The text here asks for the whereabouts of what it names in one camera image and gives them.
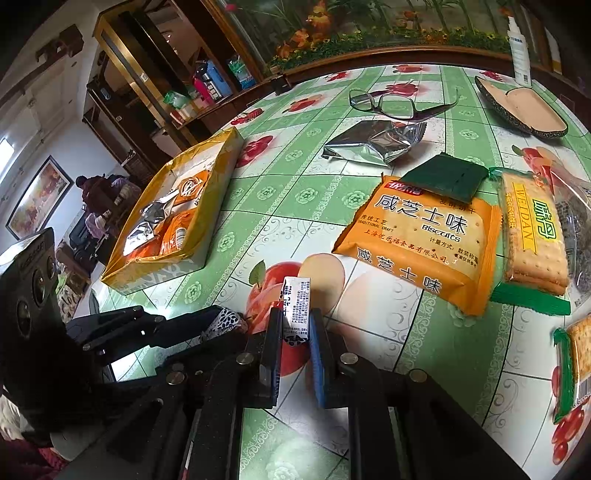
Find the small white snack stick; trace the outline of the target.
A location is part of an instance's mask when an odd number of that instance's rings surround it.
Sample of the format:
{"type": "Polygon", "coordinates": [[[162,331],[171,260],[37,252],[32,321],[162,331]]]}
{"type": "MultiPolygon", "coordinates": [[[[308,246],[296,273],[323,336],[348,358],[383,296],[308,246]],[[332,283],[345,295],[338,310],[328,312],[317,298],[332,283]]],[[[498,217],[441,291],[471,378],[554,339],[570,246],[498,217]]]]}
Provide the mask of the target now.
{"type": "Polygon", "coordinates": [[[283,288],[281,288],[283,340],[290,346],[301,345],[308,341],[310,300],[310,278],[287,276],[283,279],[283,288]]]}

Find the Weidan green cracker pack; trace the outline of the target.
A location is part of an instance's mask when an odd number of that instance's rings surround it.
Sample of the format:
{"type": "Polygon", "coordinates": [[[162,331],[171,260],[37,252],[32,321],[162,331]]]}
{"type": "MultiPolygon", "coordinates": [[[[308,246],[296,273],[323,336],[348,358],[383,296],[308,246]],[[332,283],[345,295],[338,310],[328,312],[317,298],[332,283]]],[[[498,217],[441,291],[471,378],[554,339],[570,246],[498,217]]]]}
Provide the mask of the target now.
{"type": "Polygon", "coordinates": [[[569,270],[552,189],[538,173],[494,168],[503,214],[503,278],[491,300],[548,316],[566,316],[569,270]]]}

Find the silver foil snack packet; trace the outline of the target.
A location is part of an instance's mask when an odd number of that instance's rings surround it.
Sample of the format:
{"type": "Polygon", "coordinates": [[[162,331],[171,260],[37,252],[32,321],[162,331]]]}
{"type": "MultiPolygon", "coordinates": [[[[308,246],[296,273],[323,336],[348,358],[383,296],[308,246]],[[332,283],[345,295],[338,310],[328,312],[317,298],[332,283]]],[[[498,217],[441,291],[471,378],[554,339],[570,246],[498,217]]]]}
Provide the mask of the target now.
{"type": "Polygon", "coordinates": [[[363,120],[325,143],[322,158],[389,165],[419,144],[427,123],[363,120]]]}

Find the yellow cardboard snack box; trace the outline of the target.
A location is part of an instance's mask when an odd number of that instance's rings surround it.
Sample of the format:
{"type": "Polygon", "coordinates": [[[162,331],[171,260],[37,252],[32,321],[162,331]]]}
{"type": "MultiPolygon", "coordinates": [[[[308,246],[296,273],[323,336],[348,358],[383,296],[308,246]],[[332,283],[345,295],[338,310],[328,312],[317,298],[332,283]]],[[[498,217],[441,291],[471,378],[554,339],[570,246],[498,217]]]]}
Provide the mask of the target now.
{"type": "Polygon", "coordinates": [[[231,127],[167,162],[122,227],[102,283],[127,295],[204,268],[242,147],[231,127]]]}

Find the orange cheese biscuit pack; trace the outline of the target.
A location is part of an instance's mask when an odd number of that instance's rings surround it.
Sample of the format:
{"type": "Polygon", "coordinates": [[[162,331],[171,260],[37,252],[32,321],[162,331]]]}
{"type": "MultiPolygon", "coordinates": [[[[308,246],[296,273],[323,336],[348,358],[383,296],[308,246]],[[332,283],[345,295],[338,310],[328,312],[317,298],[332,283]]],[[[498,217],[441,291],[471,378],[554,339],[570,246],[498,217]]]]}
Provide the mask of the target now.
{"type": "Polygon", "coordinates": [[[460,204],[383,176],[332,251],[480,317],[493,290],[501,226],[497,205],[479,198],[460,204]]]}

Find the green fruit pattern tablecloth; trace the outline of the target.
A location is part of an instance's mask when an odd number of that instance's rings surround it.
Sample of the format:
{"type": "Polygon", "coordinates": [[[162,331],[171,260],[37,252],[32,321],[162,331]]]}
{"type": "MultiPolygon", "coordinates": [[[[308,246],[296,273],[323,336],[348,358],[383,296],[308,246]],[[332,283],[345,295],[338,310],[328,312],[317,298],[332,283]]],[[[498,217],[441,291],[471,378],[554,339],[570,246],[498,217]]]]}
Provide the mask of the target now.
{"type": "MultiPolygon", "coordinates": [[[[313,255],[332,251],[339,233],[387,173],[401,176],[445,152],[483,166],[526,170],[544,148],[580,178],[590,173],[590,130],[547,86],[533,88],[566,121],[568,133],[541,141],[512,130],[486,106],[473,69],[423,64],[329,74],[267,96],[235,119],[245,151],[222,205],[204,269],[122,295],[93,287],[99,307],[139,305],[173,317],[216,304],[259,314],[256,297],[313,255]],[[456,107],[429,121],[421,143],[390,169],[322,158],[325,142],[363,119],[349,91],[387,90],[422,109],[456,107]]],[[[341,295],[325,315],[349,349],[378,367],[427,371],[533,479],[565,478],[590,451],[590,410],[552,421],[552,331],[570,317],[491,304],[480,319],[349,257],[339,257],[341,295]]]]}

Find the dark green snack packet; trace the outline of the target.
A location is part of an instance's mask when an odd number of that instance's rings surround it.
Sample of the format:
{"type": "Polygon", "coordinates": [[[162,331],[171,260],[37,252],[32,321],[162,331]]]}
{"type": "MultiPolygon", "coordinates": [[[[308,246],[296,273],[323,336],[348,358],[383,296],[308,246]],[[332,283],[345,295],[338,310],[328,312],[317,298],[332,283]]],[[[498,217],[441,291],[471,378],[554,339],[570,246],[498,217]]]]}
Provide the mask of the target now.
{"type": "Polygon", "coordinates": [[[413,187],[468,204],[489,169],[477,163],[440,153],[407,172],[400,180],[413,187]]]}

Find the black band cracker pack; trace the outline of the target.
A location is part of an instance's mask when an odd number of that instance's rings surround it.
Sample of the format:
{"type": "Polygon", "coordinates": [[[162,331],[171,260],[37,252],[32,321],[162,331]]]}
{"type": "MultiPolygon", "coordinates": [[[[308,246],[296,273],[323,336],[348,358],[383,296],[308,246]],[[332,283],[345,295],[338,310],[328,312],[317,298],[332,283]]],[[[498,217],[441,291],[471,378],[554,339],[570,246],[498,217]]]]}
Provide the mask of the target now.
{"type": "Polygon", "coordinates": [[[590,398],[590,316],[568,328],[557,328],[552,339],[558,359],[554,423],[590,398]]]}

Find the blue box on shelf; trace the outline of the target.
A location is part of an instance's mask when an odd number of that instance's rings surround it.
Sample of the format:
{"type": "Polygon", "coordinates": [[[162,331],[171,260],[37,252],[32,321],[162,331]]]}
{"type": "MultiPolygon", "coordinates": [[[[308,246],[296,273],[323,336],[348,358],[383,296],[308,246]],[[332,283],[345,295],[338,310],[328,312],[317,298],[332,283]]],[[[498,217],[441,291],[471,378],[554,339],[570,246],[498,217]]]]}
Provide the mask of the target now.
{"type": "Polygon", "coordinates": [[[222,98],[228,97],[232,94],[228,82],[224,80],[221,73],[216,69],[214,63],[211,60],[206,62],[205,74],[211,82],[214,84],[215,89],[221,95],[222,98]]]}

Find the black eyeglasses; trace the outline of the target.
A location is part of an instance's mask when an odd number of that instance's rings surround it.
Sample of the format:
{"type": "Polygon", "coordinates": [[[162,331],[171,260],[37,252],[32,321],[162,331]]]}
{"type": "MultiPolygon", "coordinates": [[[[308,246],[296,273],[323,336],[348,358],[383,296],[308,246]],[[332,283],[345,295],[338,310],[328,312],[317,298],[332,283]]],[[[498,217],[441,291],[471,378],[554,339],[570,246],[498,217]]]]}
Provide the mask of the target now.
{"type": "Polygon", "coordinates": [[[411,97],[397,99],[393,92],[387,90],[369,92],[353,89],[349,91],[349,106],[353,110],[407,123],[422,123],[440,116],[456,107],[458,101],[459,95],[456,95],[451,103],[435,104],[420,109],[411,97]]]}

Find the clear plum candy bag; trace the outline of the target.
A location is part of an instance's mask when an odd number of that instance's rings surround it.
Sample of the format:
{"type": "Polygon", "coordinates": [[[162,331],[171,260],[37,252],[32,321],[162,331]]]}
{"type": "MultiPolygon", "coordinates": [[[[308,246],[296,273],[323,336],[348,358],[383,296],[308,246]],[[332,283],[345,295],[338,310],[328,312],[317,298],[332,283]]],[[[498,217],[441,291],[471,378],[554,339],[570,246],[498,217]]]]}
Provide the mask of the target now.
{"type": "Polygon", "coordinates": [[[559,162],[552,163],[550,178],[569,278],[582,302],[590,296],[590,182],[574,176],[559,162]]]}

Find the flower garden mural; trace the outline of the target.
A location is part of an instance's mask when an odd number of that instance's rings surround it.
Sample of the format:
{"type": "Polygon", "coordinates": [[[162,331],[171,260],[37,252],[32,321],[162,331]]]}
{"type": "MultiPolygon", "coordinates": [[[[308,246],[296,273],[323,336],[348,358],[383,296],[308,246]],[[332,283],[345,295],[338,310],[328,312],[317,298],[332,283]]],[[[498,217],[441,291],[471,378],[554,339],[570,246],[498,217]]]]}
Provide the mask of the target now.
{"type": "Polygon", "coordinates": [[[444,45],[510,51],[509,18],[518,1],[220,1],[259,60],[289,70],[374,48],[444,45]]]}

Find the open glasses case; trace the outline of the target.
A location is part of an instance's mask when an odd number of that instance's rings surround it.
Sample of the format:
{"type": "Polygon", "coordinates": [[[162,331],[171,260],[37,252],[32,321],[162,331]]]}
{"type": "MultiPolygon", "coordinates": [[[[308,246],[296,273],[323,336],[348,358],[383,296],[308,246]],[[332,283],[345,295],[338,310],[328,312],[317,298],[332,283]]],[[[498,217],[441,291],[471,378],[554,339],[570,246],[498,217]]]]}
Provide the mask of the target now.
{"type": "Polygon", "coordinates": [[[533,89],[504,91],[478,76],[475,84],[490,107],[513,128],[540,139],[562,138],[568,133],[565,120],[533,89]]]}

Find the white spray bottle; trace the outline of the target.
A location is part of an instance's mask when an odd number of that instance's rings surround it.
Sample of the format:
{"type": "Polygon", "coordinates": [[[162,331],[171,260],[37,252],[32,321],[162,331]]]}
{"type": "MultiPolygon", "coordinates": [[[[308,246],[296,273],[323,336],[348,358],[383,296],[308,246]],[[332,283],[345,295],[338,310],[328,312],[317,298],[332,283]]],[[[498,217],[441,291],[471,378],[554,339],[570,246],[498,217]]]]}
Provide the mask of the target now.
{"type": "Polygon", "coordinates": [[[531,66],[528,45],[513,16],[508,16],[508,40],[514,67],[514,77],[518,85],[531,87],[531,66]]]}

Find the framed wall painting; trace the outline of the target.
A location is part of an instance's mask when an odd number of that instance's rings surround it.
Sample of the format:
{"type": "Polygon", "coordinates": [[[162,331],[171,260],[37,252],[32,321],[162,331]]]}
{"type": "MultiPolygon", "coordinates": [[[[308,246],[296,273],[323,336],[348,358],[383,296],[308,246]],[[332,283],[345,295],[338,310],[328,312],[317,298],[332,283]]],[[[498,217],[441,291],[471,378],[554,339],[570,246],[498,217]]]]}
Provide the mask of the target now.
{"type": "Polygon", "coordinates": [[[6,223],[9,233],[22,240],[42,230],[72,185],[70,176],[49,156],[12,210],[6,223]]]}

